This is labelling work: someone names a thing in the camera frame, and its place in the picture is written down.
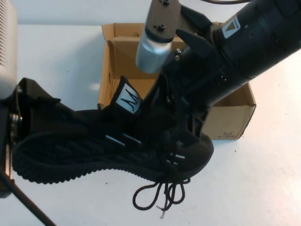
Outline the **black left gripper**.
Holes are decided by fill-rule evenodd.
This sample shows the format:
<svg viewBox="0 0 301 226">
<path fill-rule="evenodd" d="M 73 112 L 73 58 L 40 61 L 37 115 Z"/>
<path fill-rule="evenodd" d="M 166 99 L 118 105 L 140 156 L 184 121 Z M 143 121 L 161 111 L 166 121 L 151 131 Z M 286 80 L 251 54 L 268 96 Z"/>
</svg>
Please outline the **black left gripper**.
<svg viewBox="0 0 301 226">
<path fill-rule="evenodd" d="M 0 173 L 9 181 L 13 179 L 12 151 L 19 140 L 22 125 L 21 114 L 33 114 L 33 94 L 37 85 L 35 80 L 22 78 L 17 84 L 15 100 L 0 102 Z"/>
</svg>

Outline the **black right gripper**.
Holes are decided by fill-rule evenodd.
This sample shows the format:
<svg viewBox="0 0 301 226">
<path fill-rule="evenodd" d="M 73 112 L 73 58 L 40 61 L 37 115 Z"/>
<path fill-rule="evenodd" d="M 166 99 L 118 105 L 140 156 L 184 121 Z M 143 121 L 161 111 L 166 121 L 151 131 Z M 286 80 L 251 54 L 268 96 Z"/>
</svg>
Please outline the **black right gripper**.
<svg viewBox="0 0 301 226">
<path fill-rule="evenodd" d="M 187 7 L 185 48 L 155 82 L 155 105 L 201 112 L 301 48 L 298 0 L 252 0 L 221 25 Z"/>
</svg>

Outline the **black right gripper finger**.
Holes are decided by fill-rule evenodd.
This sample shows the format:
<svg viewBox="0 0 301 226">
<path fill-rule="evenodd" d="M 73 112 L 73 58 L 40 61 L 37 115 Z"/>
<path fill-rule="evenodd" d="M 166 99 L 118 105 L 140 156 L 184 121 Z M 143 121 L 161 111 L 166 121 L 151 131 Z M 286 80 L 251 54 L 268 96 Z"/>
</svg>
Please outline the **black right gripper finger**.
<svg viewBox="0 0 301 226">
<path fill-rule="evenodd" d="M 194 144 L 199 141 L 207 115 L 208 108 L 201 112 L 180 112 L 180 142 L 182 144 Z"/>
</svg>

